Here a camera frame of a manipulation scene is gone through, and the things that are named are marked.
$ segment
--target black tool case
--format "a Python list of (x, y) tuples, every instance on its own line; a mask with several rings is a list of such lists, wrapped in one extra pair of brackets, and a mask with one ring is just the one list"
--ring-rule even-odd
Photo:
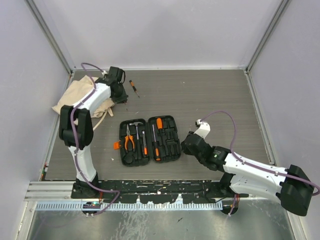
[[(160, 130), (157, 127), (158, 118), (161, 118), (162, 121), (162, 129)], [(130, 135), (133, 136), (134, 140), (133, 151), (125, 149), (127, 126), (129, 126)], [(147, 154), (145, 154), (144, 149), (143, 131)], [(177, 125), (175, 119), (170, 115), (151, 117), (148, 121), (142, 118), (123, 121), (119, 127), (119, 139), (120, 141), (115, 143), (114, 148), (120, 150), (121, 162), (128, 167), (146, 165), (152, 158), (157, 163), (166, 163), (175, 161), (181, 156)], [(160, 160), (156, 160), (155, 140)]]

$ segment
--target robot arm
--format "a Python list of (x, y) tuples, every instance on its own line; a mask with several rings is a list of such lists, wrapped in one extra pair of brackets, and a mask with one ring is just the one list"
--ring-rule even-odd
[[(94, 186), (98, 184), (98, 174), (94, 168), (90, 143), (94, 137), (93, 126), (91, 122), (91, 115), (95, 110), (108, 98), (111, 98), (114, 103), (127, 102), (127, 94), (123, 87), (122, 76), (125, 72), (118, 67), (110, 67), (108, 74), (98, 78), (96, 83), (96, 90), (91, 97), (79, 106), (74, 113), (75, 119), (78, 119), (78, 125), (76, 126), (77, 137), (79, 142), (79, 151), (77, 152), (77, 162), (79, 169), (85, 176), (85, 178), (91, 182)], [(74, 103), (72, 106), (64, 105), (60, 111), (60, 125), (59, 125), (59, 137), (64, 141), (64, 144), (68, 146), (73, 161), (75, 161), (75, 137), (71, 127), (71, 112), (74, 106), (81, 103), (90, 93), (85, 95), (81, 100)], [(76, 167), (76, 183), (79, 186), (86, 187), (86, 181), (81, 176)]]
[[(234, 194), (250, 194), (277, 202), (289, 212), (307, 215), (314, 188), (301, 181), (282, 175), (293, 175), (308, 180), (306, 174), (298, 166), (284, 167), (263, 164), (236, 153), (243, 161), (239, 161), (229, 149), (220, 146), (210, 146), (205, 142), (205, 137), (210, 132), (207, 122), (196, 121), (198, 129), (189, 132), (181, 143), (182, 151), (193, 155), (205, 167), (212, 171), (223, 172), (220, 180), (220, 191), (226, 197)], [(272, 170), (277, 174), (254, 168), (249, 164)]]

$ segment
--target small screwdriver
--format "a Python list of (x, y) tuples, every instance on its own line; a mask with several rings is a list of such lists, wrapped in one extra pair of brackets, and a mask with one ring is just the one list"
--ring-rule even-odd
[(146, 141), (146, 134), (145, 131), (142, 131), (142, 140), (143, 140), (143, 148), (144, 148), (144, 155), (148, 155), (148, 150), (147, 150), (147, 141)]
[(159, 149), (158, 149), (158, 144), (156, 140), (156, 134), (155, 134), (155, 125), (152, 124), (152, 130), (153, 130), (153, 136), (154, 136), (154, 149), (155, 149), (155, 155), (156, 155), (156, 161), (161, 161), (161, 158), (159, 156)]
[(134, 85), (134, 82), (132, 80), (129, 80), (129, 83), (131, 84), (132, 88), (133, 88), (133, 91), (138, 95), (138, 97), (140, 98), (139, 94), (138, 94), (138, 91)]

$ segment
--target orange-handled pliers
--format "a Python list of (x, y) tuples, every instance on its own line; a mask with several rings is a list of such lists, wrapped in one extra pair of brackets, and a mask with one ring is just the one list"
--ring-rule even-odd
[(134, 136), (130, 135), (129, 125), (126, 126), (126, 137), (124, 142), (124, 148), (128, 152), (135, 150)]

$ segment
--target wood grain surface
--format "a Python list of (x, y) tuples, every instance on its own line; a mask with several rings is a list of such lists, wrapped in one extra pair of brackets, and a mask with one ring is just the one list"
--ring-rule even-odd
[[(99, 77), (96, 71), (93, 76)], [(74, 79), (84, 76), (77, 71)], [(133, 80), (140, 98), (129, 84)], [(153, 160), (145, 166), (127, 167), (120, 160), (120, 152), (113, 149), (119, 138), (122, 121), (160, 115), (174, 117), (179, 139), (182, 142), (188, 131), (194, 131), (195, 121), (216, 110), (228, 111), (235, 119), (238, 133), (234, 149), (237, 153), (268, 163), (262, 135), (256, 119), (247, 80), (242, 70), (132, 70), (126, 72), (125, 90), (129, 95), (126, 105), (117, 104), (95, 130), (91, 154), (100, 179), (177, 180), (221, 178), (221, 172), (207, 169), (193, 156), (168, 163)], [(229, 117), (223, 113), (208, 120), (211, 132), (207, 143), (228, 148), (234, 134)], [(73, 158), (64, 142), (56, 138), (46, 179), (74, 180), (76, 169)]]

